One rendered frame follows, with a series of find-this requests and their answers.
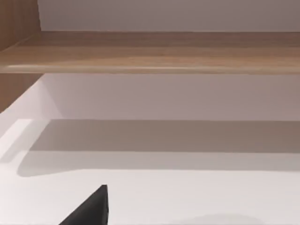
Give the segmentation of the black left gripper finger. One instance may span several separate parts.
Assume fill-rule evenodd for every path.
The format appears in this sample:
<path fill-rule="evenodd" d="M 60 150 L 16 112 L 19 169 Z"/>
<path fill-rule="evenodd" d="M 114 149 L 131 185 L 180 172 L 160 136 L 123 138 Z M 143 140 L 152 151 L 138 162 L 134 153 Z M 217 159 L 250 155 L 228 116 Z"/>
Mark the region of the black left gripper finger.
<path fill-rule="evenodd" d="M 108 186 L 101 185 L 59 225 L 108 225 Z"/>

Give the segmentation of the wooden open shelf unit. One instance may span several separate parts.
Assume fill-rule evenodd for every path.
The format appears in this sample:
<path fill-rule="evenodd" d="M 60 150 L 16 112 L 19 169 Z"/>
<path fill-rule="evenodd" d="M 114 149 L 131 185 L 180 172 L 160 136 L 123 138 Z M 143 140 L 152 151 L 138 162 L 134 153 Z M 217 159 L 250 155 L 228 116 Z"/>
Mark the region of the wooden open shelf unit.
<path fill-rule="evenodd" d="M 0 75 L 300 74 L 300 0 L 0 0 Z"/>

